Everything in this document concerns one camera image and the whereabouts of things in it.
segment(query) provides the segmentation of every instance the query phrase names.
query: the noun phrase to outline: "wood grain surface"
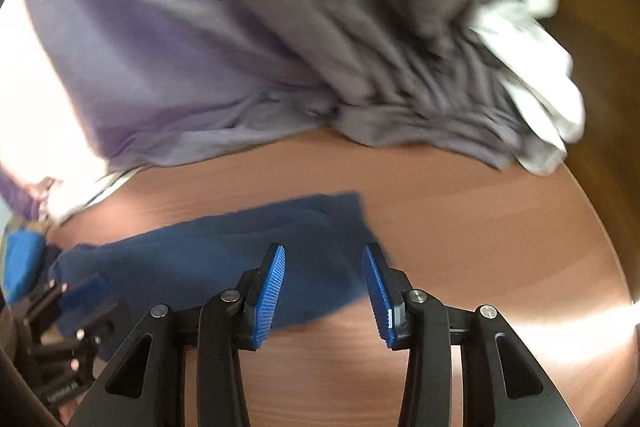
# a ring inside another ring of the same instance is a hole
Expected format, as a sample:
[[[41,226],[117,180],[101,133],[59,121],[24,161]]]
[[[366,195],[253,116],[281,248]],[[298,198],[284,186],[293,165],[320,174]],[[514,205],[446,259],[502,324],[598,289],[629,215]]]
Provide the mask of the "wood grain surface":
[[[207,214],[344,190],[361,193],[370,227],[414,285],[456,307],[494,304],[583,427],[606,423],[636,378],[630,297],[609,239],[566,168],[536,178],[427,146],[374,150],[318,130],[141,172],[51,238],[64,248],[99,245]],[[242,353],[254,427],[396,425],[405,369],[406,354],[378,338],[366,298]],[[459,357],[454,374],[459,426]],[[192,364],[188,375],[194,426]]]

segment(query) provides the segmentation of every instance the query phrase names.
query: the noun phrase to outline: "ribbed blue pad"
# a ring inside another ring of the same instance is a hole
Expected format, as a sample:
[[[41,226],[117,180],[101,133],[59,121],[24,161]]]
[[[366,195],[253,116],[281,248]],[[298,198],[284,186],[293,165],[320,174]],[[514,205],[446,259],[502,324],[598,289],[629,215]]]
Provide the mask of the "ribbed blue pad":
[[[380,271],[373,260],[369,247],[365,248],[362,256],[362,270],[380,338],[386,342],[386,347],[391,348],[396,342],[396,332],[393,328],[393,309],[391,308],[389,297],[386,295],[386,288],[382,282],[382,277],[380,277]]]
[[[255,327],[252,341],[256,349],[260,349],[271,330],[271,320],[273,319],[273,313],[276,311],[280,287],[284,279],[284,258],[284,248],[278,247],[269,268],[269,273],[262,285],[258,303],[255,306]]]

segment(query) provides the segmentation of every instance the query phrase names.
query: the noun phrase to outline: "blue object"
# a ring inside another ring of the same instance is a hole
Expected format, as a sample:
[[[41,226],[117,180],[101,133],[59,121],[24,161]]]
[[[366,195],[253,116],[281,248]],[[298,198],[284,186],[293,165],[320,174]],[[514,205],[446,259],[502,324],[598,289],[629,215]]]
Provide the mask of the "blue object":
[[[256,349],[262,347],[262,343],[267,339],[269,331],[271,331],[271,322],[276,311],[276,304],[278,303],[278,296],[284,279],[284,271],[285,252],[283,247],[278,247],[255,307],[255,328],[252,340]]]
[[[385,283],[380,277],[380,270],[373,259],[369,247],[364,249],[362,256],[362,271],[369,292],[373,315],[378,325],[380,338],[386,342],[386,347],[393,347],[396,342],[396,332],[393,324],[393,308],[386,293]]]
[[[174,310],[203,305],[260,266],[271,243],[283,245],[287,255],[273,328],[306,323],[363,295],[362,250],[371,241],[352,192],[201,217],[103,247],[79,245],[60,254],[49,278],[76,285],[101,274],[105,296],[63,314],[57,327],[72,337],[98,306],[125,304],[130,321],[114,324],[110,341],[100,346],[100,357],[108,359],[155,304]]]
[[[7,304],[16,303],[33,288],[46,242],[33,230],[17,230],[6,238],[2,290]]]

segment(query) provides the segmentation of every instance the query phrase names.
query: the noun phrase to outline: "blue cloth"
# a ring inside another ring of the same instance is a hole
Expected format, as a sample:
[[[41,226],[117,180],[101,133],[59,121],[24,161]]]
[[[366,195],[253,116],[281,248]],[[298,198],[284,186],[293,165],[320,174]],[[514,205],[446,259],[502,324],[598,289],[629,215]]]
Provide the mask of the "blue cloth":
[[[17,230],[7,237],[2,278],[7,304],[16,303],[33,288],[45,246],[45,237],[32,230]]]
[[[361,255],[374,240],[358,195],[349,193],[201,217],[103,247],[81,245],[60,254],[49,277],[73,285],[100,274],[107,284],[103,295],[65,313],[58,329],[73,336],[98,306],[125,304],[130,322],[114,325],[100,352],[107,359],[152,306],[204,304],[259,266],[272,242],[284,245],[287,266],[273,328],[305,323],[364,293]]]

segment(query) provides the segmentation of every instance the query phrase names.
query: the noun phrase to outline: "gray garment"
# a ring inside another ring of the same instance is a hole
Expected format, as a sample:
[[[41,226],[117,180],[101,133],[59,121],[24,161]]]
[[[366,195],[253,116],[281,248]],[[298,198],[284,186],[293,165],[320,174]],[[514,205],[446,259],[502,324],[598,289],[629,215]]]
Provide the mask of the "gray garment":
[[[526,126],[468,28],[487,0],[27,0],[113,169],[200,160],[330,121],[497,167]]]

